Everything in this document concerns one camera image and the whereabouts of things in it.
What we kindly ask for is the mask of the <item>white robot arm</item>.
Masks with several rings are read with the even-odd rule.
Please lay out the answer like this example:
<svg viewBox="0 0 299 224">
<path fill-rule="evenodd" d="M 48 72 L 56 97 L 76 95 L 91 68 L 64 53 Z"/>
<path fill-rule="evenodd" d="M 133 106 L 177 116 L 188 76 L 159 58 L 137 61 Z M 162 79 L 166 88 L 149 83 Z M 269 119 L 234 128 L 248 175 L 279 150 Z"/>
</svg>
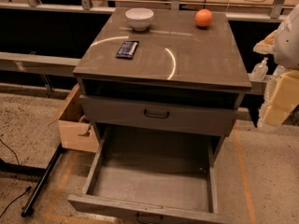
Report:
<svg viewBox="0 0 299 224">
<path fill-rule="evenodd" d="M 253 50 L 272 54 L 278 65 L 266 83 L 257 122 L 259 128 L 274 129 L 299 106 L 299 5 Z"/>
</svg>

